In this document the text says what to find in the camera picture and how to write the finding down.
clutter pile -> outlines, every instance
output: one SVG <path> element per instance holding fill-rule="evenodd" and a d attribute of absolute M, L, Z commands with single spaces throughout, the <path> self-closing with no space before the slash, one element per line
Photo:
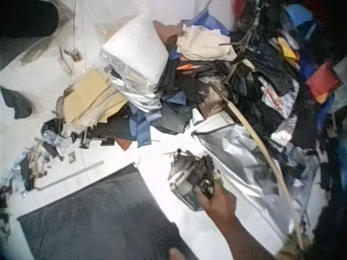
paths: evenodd
<path fill-rule="evenodd" d="M 70 158 L 78 146 L 88 148 L 91 140 L 124 150 L 133 141 L 151 145 L 151 126 L 184 133 L 194 108 L 204 119 L 228 111 L 225 96 L 265 144 L 286 187 L 234 113 L 233 125 L 194 137 L 285 233 L 296 221 L 288 214 L 288 189 L 302 224 L 325 152 L 319 140 L 326 138 L 326 122 L 347 105 L 347 57 L 334 51 L 309 10 L 246 1 L 233 31 L 208 9 L 178 25 L 142 14 L 107 40 L 101 54 L 105 66 L 64 92 L 57 118 L 44 123 L 43 140 L 15 164 L 13 176 L 24 190 L 34 188 L 53 159 Z M 38 157 L 44 165 L 31 166 Z"/>

folded white cloth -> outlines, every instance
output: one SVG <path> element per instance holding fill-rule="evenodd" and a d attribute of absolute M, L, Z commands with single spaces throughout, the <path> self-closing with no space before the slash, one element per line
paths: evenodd
<path fill-rule="evenodd" d="M 183 26 L 184 35 L 177 38 L 177 52 L 190 60 L 232 61 L 236 53 L 230 43 L 230 37 L 222 35 L 219 29 L 209 30 L 203 26 Z"/>

wooden stick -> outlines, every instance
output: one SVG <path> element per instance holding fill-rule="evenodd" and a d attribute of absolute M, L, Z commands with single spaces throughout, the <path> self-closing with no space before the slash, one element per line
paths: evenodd
<path fill-rule="evenodd" d="M 284 195 L 285 195 L 285 198 L 286 198 L 286 200 L 287 200 L 287 202 L 289 204 L 289 207 L 290 207 L 290 210 L 291 210 L 291 214 L 292 214 L 292 216 L 294 218 L 295 230 L 296 230 L 297 237 L 298 237 L 298 244 L 299 244 L 300 249 L 303 249 L 304 246 L 303 246 L 303 237 L 301 235 L 300 219 L 299 219 L 299 216 L 298 216 L 297 212 L 295 211 L 292 197 L 289 194 L 289 191 L 288 191 L 288 188 L 287 188 L 287 186 L 286 186 L 286 184 L 284 182 L 282 173 L 278 170 L 276 164 L 274 163 L 271 155 L 269 154 L 269 152 L 268 152 L 266 146 L 264 145 L 264 143 L 259 138 L 258 134 L 255 132 L 253 127 L 249 124 L 247 119 L 241 114 L 241 112 L 238 110 L 238 108 L 230 100 L 228 100 L 224 96 L 224 94 L 213 83 L 210 83 L 209 85 L 211 86 L 211 88 L 214 91 L 216 91 L 219 94 L 219 96 L 221 98 L 223 98 L 223 100 L 227 103 L 227 105 L 231 109 L 231 111 L 241 121 L 241 123 L 244 125 L 244 127 L 248 131 L 249 135 L 256 142 L 256 144 L 259 147 L 259 150 L 263 153 L 265 159 L 269 163 L 270 168 L 272 169 L 273 173 L 275 174 L 277 182 L 278 182 L 279 186 L 282 188 L 282 190 L 284 192 Z"/>

black leather sheet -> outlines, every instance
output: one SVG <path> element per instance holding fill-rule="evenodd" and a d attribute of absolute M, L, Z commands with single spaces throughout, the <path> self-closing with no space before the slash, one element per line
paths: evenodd
<path fill-rule="evenodd" d="M 134 165 L 18 220 L 36 260 L 197 259 Z"/>

person's arm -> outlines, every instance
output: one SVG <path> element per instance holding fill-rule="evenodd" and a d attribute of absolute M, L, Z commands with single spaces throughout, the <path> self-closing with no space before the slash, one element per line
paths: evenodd
<path fill-rule="evenodd" d="M 219 181 L 215 183 L 215 191 L 211 199 L 205 197 L 200 191 L 198 198 L 207 215 L 226 239 L 234 260 L 274 259 L 236 218 L 236 201 Z"/>

